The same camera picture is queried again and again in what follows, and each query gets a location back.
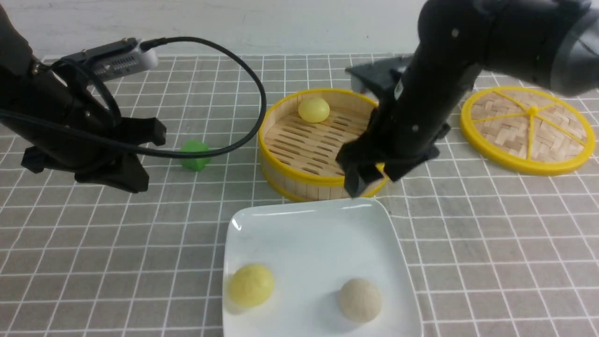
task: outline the green ball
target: green ball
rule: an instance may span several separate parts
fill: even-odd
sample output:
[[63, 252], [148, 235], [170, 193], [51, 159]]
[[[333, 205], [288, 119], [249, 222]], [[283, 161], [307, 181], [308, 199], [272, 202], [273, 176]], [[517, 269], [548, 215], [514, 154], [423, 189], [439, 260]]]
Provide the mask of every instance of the green ball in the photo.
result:
[[[208, 151], [208, 145], [198, 140], [188, 140], [179, 150], [180, 152], [205, 152]], [[192, 171], [201, 171], [210, 162], [210, 158], [182, 159], [181, 166]]]

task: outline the yellow ball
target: yellow ball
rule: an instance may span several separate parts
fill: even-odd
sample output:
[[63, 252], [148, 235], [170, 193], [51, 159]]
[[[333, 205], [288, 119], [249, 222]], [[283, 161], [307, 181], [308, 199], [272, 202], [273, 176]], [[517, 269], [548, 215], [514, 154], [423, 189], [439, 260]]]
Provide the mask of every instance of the yellow ball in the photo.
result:
[[274, 288], [273, 274], [261, 264], [248, 264], [233, 274], [229, 298], [239, 306], [252, 308], [268, 300]]
[[327, 119], [330, 112], [331, 108], [323, 98], [307, 98], [298, 107], [299, 116], [308, 123], [320, 123]]

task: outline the square plate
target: square plate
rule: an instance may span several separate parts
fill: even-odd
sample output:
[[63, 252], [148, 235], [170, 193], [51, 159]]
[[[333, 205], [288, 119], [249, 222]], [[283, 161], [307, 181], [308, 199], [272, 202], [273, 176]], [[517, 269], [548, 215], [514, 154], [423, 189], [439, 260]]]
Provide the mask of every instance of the square plate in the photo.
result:
[[[240, 312], [226, 295], [241, 267], [272, 271], [266, 303]], [[251, 207], [229, 223], [223, 280], [225, 337], [421, 337], [422, 319], [391, 219], [369, 198]], [[358, 325], [341, 314], [338, 292], [351, 278], [379, 287], [383, 309]]]

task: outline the black cable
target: black cable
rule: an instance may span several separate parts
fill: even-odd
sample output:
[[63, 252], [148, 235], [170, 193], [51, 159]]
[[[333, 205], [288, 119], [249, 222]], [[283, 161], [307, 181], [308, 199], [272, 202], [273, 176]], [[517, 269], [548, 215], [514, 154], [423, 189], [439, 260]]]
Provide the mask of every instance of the black cable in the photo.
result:
[[[221, 149], [210, 150], [210, 151], [205, 151], [205, 152], [177, 152], [177, 151], [143, 148], [143, 147], [137, 146], [137, 145], [118, 142], [117, 140], [112, 140], [112, 139], [108, 139], [108, 138], [105, 138], [102, 136], [97, 136], [95, 134], [91, 134], [91, 133], [77, 130], [77, 129], [67, 128], [64, 125], [61, 125], [58, 123], [49, 122], [45, 119], [21, 115], [19, 113], [12, 112], [9, 110], [0, 109], [0, 118], [13, 119], [15, 121], [23, 122], [25, 124], [35, 125], [36, 127], [50, 129], [50, 130], [53, 130], [53, 131], [56, 131], [56, 132], [59, 132], [62, 134], [67, 134], [69, 136], [76, 137], [76, 138], [79, 138], [82, 140], [94, 142], [94, 143], [96, 143], [100, 146], [106, 147], [106, 148], [117, 149], [117, 150], [123, 151], [123, 152], [129, 152], [129, 153], [138, 154], [138, 155], [147, 155], [147, 156], [151, 156], [151, 157], [172, 158], [172, 159], [209, 158], [209, 157], [216, 157], [219, 155], [227, 154], [228, 152], [231, 152], [233, 150], [236, 150], [236, 149], [242, 147], [258, 133], [258, 130], [260, 129], [260, 126], [262, 125], [262, 122], [264, 121], [264, 117], [266, 116], [266, 109], [267, 109], [266, 91], [264, 89], [264, 86], [262, 85], [262, 82], [260, 82], [260, 79], [258, 78], [256, 73], [254, 73], [254, 71], [241, 58], [239, 58], [239, 56], [233, 54], [228, 49], [226, 49], [214, 42], [204, 40], [202, 38], [196, 38], [196, 37], [159, 38], [159, 39], [143, 42], [143, 43], [141, 43], [140, 47], [143, 51], [147, 51], [149, 49], [152, 49], [152, 48], [155, 48], [158, 46], [163, 46], [165, 44], [175, 43], [175, 42], [200, 43], [200, 44], [204, 44], [208, 47], [214, 48], [214, 49], [222, 52], [226, 56], [229, 56], [233, 61], [235, 61], [241, 68], [243, 68], [247, 72], [247, 74], [252, 78], [252, 80], [256, 83], [256, 86], [258, 87], [258, 91], [260, 93], [260, 101], [261, 101], [260, 102], [260, 111], [258, 114], [258, 120], [256, 121], [256, 124], [252, 127], [252, 129], [243, 138], [241, 138], [237, 142], [235, 142], [231, 145], [225, 146], [224, 148], [221, 148]], [[85, 67], [81, 67], [80, 65], [74, 66], [74, 67], [76, 69], [78, 69], [78, 71], [81, 71], [82, 73], [85, 73], [85, 72], [89, 73], [90, 74], [89, 78], [92, 81], [92, 83], [94, 82], [93, 78], [94, 77], [97, 78], [97, 76], [94, 73], [92, 73]], [[99, 81], [100, 81], [100, 83], [97, 83], [97, 84], [94, 83], [94, 85], [98, 89], [98, 92], [100, 92], [100, 90], [102, 90], [103, 92], [101, 92], [101, 95], [108, 93], [106, 95], [107, 96], [106, 98], [104, 98], [104, 96], [102, 96], [102, 98], [106, 101], [106, 103], [109, 106], [109, 109], [111, 109], [112, 112], [115, 112], [115, 111], [118, 112], [119, 110], [113, 110], [113, 109], [118, 109], [118, 106], [116, 105], [116, 101], [112, 97], [112, 94], [110, 94], [110, 91], [108, 91], [108, 89], [106, 88], [106, 85], [104, 85], [104, 83], [101, 82], [101, 80], [99, 80]]]
[[48, 68], [48, 70], [54, 71], [58, 67], [60, 67], [62, 64], [70, 65], [71, 67], [75, 68], [75, 70], [77, 70], [79, 73], [84, 75], [90, 82], [92, 82], [93, 86], [96, 88], [96, 90], [100, 94], [100, 97], [102, 97], [104, 102], [106, 102], [108, 111], [112, 114], [112, 118], [108, 118], [109, 121], [119, 121], [120, 120], [121, 114], [120, 114], [119, 105], [114, 100], [114, 97], [112, 96], [112, 94], [110, 93], [110, 90], [108, 90], [108, 88], [106, 87], [104, 82], [102, 82], [102, 80], [96, 74], [94, 74], [93, 71], [89, 70], [87, 67], [80, 64], [79, 62], [73, 61], [71, 59], [64, 59], [64, 58], [59, 59], [58, 61], [52, 63], [52, 65]]

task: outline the bamboo steamer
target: bamboo steamer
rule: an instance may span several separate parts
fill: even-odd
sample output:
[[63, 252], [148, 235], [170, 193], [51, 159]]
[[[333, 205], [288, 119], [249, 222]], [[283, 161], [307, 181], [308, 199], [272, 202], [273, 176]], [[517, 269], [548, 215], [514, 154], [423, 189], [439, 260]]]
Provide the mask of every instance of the bamboo steamer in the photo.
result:
[[595, 134], [584, 116], [565, 101], [529, 88], [479, 91], [464, 103], [460, 127], [482, 155], [525, 174], [572, 172], [595, 149]]
[[[300, 102], [323, 98], [329, 117], [318, 124], [302, 120]], [[356, 139], [368, 125], [376, 102], [342, 89], [312, 89], [290, 95], [267, 111], [258, 132], [260, 165], [267, 182], [292, 201], [348, 198], [344, 175], [335, 162], [346, 142]], [[386, 179], [371, 184], [362, 195], [374, 196]]]

